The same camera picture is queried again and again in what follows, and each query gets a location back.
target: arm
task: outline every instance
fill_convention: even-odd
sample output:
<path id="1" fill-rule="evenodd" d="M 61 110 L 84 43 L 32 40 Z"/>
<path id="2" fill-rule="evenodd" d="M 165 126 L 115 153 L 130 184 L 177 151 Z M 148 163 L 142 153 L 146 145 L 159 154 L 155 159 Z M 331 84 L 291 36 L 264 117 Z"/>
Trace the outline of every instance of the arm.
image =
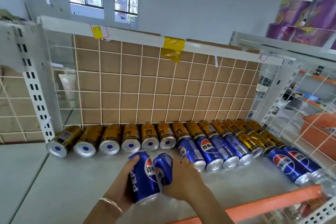
<path id="1" fill-rule="evenodd" d="M 203 224 L 233 224 L 211 190 L 204 184 L 194 163 L 183 158 L 173 159 L 173 182 L 164 186 L 163 193 L 177 200 L 186 201 Z"/>
<path id="2" fill-rule="evenodd" d="M 138 162 L 139 156 L 130 159 L 123 169 L 120 171 L 114 182 L 104 194 L 104 198 L 112 200 L 120 207 L 121 211 L 114 205 L 99 200 L 93 207 L 89 215 L 84 220 L 83 224 L 114 224 L 118 218 L 122 216 L 132 205 L 130 191 L 128 190 L 127 181 L 129 172 Z"/>

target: blue can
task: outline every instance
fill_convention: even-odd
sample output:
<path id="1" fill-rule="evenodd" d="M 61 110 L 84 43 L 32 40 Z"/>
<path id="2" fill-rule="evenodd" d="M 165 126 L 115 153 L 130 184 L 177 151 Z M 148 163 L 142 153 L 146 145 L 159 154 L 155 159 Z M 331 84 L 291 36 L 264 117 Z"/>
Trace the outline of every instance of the blue can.
<path id="1" fill-rule="evenodd" d="M 287 151 L 293 158 L 299 161 L 306 170 L 311 172 L 310 177 L 312 179 L 319 179 L 323 175 L 322 167 L 295 147 L 287 146 L 284 148 L 284 151 Z"/>
<path id="2" fill-rule="evenodd" d="M 205 135 L 197 137 L 194 142 L 205 160 L 208 171 L 216 171 L 223 166 L 222 156 Z"/>
<path id="3" fill-rule="evenodd" d="M 232 133 L 223 136 L 225 142 L 230 146 L 233 152 L 238 156 L 238 165 L 246 166 L 251 163 L 253 156 L 250 151 L 235 137 Z"/>
<path id="4" fill-rule="evenodd" d="M 166 153 L 160 153 L 153 160 L 155 173 L 162 186 L 173 181 L 173 159 Z"/>
<path id="5" fill-rule="evenodd" d="M 292 182 L 296 184 L 305 184 L 308 182 L 310 172 L 285 150 L 276 148 L 268 154 L 268 158 Z"/>
<path id="6" fill-rule="evenodd" d="M 235 167 L 238 164 L 238 156 L 233 152 L 229 145 L 220 135 L 214 135 L 210 138 L 212 145 L 215 149 L 222 155 L 224 160 L 223 167 L 231 168 Z"/>
<path id="7" fill-rule="evenodd" d="M 138 151 L 128 157 L 134 158 L 139 155 L 140 159 L 130 171 L 130 180 L 132 184 L 132 200 L 133 203 L 144 205 L 155 200 L 160 192 L 158 182 L 156 180 L 152 160 L 145 151 Z"/>
<path id="8" fill-rule="evenodd" d="M 189 161 L 193 162 L 195 168 L 202 172 L 205 168 L 205 161 L 191 137 L 184 137 L 178 142 L 178 149 L 182 158 L 187 157 Z"/>

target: silver bracelet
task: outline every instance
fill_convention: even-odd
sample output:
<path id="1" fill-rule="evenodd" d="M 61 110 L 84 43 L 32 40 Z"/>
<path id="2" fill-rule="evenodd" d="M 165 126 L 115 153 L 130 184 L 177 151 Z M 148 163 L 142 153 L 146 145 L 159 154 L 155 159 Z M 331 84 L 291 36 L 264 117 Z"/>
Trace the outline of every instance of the silver bracelet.
<path id="1" fill-rule="evenodd" d="M 105 202 L 107 202 L 107 203 L 109 203 L 111 205 L 114 205 L 120 211 L 121 215 L 123 214 L 123 211 L 120 209 L 120 207 L 116 203 L 114 203 L 112 200 L 109 200 L 109 199 L 107 199 L 105 197 L 102 197 L 99 200 L 102 200 L 102 201 L 105 201 Z"/>

